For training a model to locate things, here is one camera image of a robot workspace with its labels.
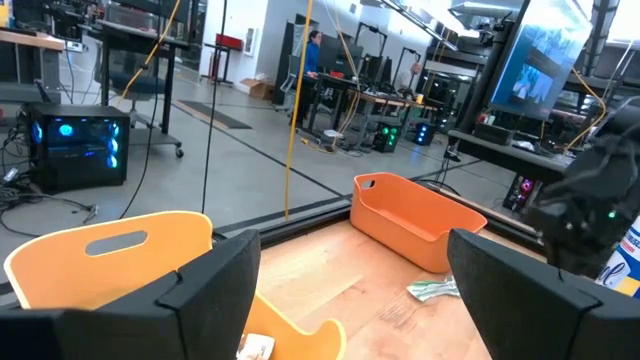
computer case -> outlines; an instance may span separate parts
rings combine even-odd
[[[31,181],[45,193],[122,185],[127,178],[129,115],[114,107],[26,106]]]

computer tower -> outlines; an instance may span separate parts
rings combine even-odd
[[[416,124],[416,137],[413,139],[415,144],[420,146],[429,146],[436,135],[436,127],[427,123]]]
[[[31,181],[45,193],[122,185],[129,115],[114,107],[30,104]]]
[[[396,151],[402,126],[378,123],[378,131],[373,138],[373,149],[381,153]]]

orange plastic bin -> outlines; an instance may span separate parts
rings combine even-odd
[[[451,229],[478,233],[487,219],[401,176],[377,173],[354,179],[351,223],[432,273],[450,270]]]

wooden tabletop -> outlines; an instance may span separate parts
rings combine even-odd
[[[434,107],[431,106],[427,106],[424,104],[418,104],[415,101],[411,101],[411,100],[405,100],[405,99],[394,99],[394,100],[389,100],[389,99],[385,99],[383,97],[378,97],[375,95],[371,95],[371,94],[367,94],[364,92],[360,92],[360,99],[365,100],[365,101],[371,101],[371,102],[375,102],[376,104],[386,104],[386,105],[391,105],[391,106],[402,106],[402,107],[417,107],[417,108],[429,108],[430,110],[434,110]]]
[[[481,235],[543,260],[495,234]],[[461,299],[421,303],[406,289],[443,279],[346,221],[263,251],[258,289],[304,330],[339,320],[347,334],[345,359],[490,359]]]
[[[53,36],[38,33],[36,36],[0,30],[0,41],[20,45],[35,46],[55,51],[64,51],[64,41]]]

computer screen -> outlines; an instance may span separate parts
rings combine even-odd
[[[572,0],[534,0],[516,31],[490,106],[546,120],[591,33],[591,22]]]
[[[362,57],[362,47],[347,43],[349,53],[357,68]],[[347,59],[342,41],[331,36],[323,36],[318,54],[318,66],[323,67],[327,72],[330,70],[339,71],[344,74],[353,75],[353,70]]]

